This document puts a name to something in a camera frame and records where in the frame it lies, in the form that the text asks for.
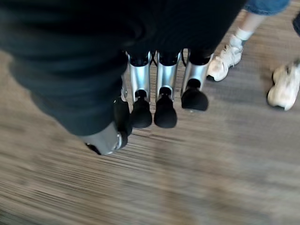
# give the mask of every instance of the ankle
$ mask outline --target ankle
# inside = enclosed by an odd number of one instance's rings
[[[252,35],[253,31],[242,30],[239,27],[235,32],[235,36],[242,41],[247,41]]]

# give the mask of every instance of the cable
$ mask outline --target cable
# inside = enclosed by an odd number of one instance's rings
[[[181,50],[181,61],[182,61],[183,65],[184,65],[185,67],[187,67],[187,63],[186,63],[186,61],[185,61],[185,59],[184,59],[184,56],[183,56],[183,50],[184,50],[184,49]]]
[[[153,62],[155,66],[158,66],[157,62],[155,61],[155,51],[151,51],[151,61],[150,61],[150,65]]]

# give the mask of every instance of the floor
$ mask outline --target floor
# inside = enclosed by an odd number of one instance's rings
[[[228,77],[206,83],[207,112],[180,108],[180,64],[177,127],[134,130],[110,157],[36,109],[0,53],[0,225],[299,225],[300,100],[283,112],[265,99],[272,70],[299,55],[299,9],[269,18]]]

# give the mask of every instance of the person's leg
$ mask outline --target person's leg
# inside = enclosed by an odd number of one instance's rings
[[[293,21],[294,29],[300,36],[300,13]],[[271,106],[283,108],[285,111],[294,105],[300,86],[300,59],[282,65],[273,73],[274,85],[268,93]]]
[[[289,0],[249,0],[245,6],[247,14],[229,44],[210,64],[208,78],[214,81],[223,80],[228,68],[239,63],[244,43],[252,36],[258,26],[270,15],[283,11]]]

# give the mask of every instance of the white shoe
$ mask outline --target white shoe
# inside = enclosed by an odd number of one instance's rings
[[[294,105],[300,85],[300,60],[277,68],[273,74],[274,86],[268,93],[268,103],[285,111]]]
[[[223,80],[227,76],[228,68],[239,63],[242,52],[242,40],[233,35],[230,44],[226,45],[220,55],[211,61],[207,76],[213,77],[215,81]]]

